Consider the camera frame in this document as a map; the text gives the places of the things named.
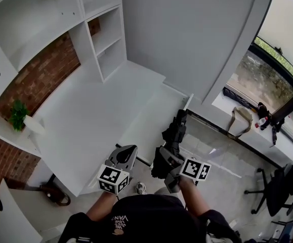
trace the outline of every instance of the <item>white cabinet door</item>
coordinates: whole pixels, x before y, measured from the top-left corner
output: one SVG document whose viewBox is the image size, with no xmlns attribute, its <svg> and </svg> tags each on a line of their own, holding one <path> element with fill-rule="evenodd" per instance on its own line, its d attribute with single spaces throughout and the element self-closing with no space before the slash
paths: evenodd
<svg viewBox="0 0 293 243">
<path fill-rule="evenodd" d="M 39 243 L 41 235 L 29 223 L 19 209 L 3 179 L 0 184 L 0 243 Z"/>
</svg>

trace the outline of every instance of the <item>black shirt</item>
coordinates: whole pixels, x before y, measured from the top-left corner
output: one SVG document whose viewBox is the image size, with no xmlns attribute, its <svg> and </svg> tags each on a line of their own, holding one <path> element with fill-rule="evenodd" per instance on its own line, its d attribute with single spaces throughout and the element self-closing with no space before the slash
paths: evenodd
<svg viewBox="0 0 293 243">
<path fill-rule="evenodd" d="M 207 232 L 240 242 L 219 212 L 210 210 L 195 217 L 176 197 L 147 194 L 119 200 L 100 222 L 90 220 L 84 213 L 71 216 L 59 242 L 66 243 L 71 238 L 81 243 L 205 242 Z"/>
</svg>

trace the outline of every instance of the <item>person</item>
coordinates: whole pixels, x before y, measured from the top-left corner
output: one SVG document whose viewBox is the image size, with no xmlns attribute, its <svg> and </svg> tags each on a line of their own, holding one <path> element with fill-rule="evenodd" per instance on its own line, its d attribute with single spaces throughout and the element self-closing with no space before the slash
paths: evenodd
<svg viewBox="0 0 293 243">
<path fill-rule="evenodd" d="M 210 209 L 191 179 L 181 177 L 179 187 L 187 209 L 166 188 L 165 194 L 146 194 L 141 182 L 136 187 L 138 195 L 116 203 L 115 194 L 103 192 L 86 214 L 70 217 L 59 243 L 241 243 L 223 215 Z"/>
</svg>

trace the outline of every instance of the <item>black office chair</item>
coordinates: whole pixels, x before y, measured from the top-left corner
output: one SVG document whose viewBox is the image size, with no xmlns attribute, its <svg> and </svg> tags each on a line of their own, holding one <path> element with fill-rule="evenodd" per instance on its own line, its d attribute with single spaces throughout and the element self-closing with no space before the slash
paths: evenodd
<svg viewBox="0 0 293 243">
<path fill-rule="evenodd" d="M 252 214 L 257 214 L 263 205 L 264 201 L 267 200 L 267 207 L 269 214 L 275 216 L 281 208 L 288 208 L 287 215 L 293 210 L 293 202 L 291 205 L 285 204 L 289 194 L 293 195 L 293 165 L 288 164 L 284 168 L 278 169 L 274 172 L 274 177 L 268 183 L 265 172 L 263 169 L 258 169 L 258 172 L 262 172 L 264 190 L 260 191 L 248 191 L 244 194 L 250 193 L 262 193 L 262 199 L 256 210 L 251 210 Z"/>
</svg>

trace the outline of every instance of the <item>shoe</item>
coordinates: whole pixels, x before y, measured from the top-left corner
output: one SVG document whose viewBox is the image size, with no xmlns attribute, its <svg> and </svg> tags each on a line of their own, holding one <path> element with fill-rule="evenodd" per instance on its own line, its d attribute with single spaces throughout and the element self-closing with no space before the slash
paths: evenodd
<svg viewBox="0 0 293 243">
<path fill-rule="evenodd" d="M 142 182 L 138 182 L 136 185 L 136 193 L 138 194 L 147 194 L 146 193 L 146 186 Z"/>
</svg>

